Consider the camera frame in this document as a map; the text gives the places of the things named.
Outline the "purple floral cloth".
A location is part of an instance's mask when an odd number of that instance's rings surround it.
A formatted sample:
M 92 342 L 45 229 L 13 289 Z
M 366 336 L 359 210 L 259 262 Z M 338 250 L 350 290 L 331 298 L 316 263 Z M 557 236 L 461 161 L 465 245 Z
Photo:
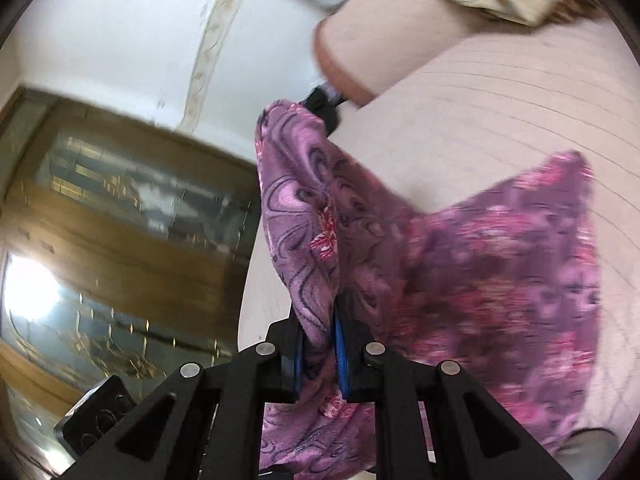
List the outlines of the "purple floral cloth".
M 424 214 L 298 103 L 262 112 L 255 148 L 270 259 L 307 339 L 300 400 L 265 410 L 263 467 L 347 479 L 375 462 L 372 406 L 338 391 L 337 297 L 386 347 L 458 361 L 544 448 L 562 444 L 585 404 L 600 318 L 581 154 Z

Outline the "person's jeans legs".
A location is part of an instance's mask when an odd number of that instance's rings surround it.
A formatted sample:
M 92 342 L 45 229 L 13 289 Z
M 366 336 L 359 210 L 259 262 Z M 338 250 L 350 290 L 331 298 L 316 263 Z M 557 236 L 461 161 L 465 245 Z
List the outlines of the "person's jeans legs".
M 615 457 L 620 441 L 602 428 L 574 432 L 554 458 L 574 480 L 597 480 Z

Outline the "wooden glass-door wardrobe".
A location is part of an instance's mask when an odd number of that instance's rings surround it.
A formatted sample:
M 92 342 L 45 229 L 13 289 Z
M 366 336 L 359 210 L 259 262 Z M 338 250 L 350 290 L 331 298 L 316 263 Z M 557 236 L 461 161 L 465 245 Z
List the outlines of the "wooden glass-door wardrobe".
M 54 428 L 122 378 L 134 400 L 229 361 L 259 220 L 255 166 L 21 88 L 1 110 L 1 474 L 73 463 Z

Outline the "pink quilted mattress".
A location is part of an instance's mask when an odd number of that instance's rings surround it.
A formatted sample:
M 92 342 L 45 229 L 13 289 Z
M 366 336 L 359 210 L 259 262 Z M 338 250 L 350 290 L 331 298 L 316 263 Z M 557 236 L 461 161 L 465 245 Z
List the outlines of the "pink quilted mattress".
M 592 428 L 625 440 L 639 415 L 639 66 L 617 27 L 600 20 L 530 34 L 488 28 L 327 137 L 424 214 L 469 200 L 556 153 L 582 155 L 592 172 L 600 318 L 585 404 L 562 444 Z M 290 313 L 262 222 L 240 346 L 263 340 L 270 323 Z

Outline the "black garment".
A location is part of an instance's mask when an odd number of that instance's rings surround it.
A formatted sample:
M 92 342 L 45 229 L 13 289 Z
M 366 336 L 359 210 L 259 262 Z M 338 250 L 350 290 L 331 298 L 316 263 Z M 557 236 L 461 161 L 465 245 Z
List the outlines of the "black garment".
M 326 135 L 329 136 L 341 123 L 338 107 L 346 101 L 347 99 L 341 92 L 328 82 L 324 82 L 314 88 L 300 104 L 323 122 L 326 127 Z

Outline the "pink cylindrical bolster pillow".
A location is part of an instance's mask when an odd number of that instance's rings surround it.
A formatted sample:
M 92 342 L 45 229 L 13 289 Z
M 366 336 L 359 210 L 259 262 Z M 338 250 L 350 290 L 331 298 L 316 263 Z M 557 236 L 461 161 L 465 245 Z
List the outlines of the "pink cylindrical bolster pillow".
M 365 106 L 488 19 L 449 0 L 347 0 L 314 31 L 321 73 Z

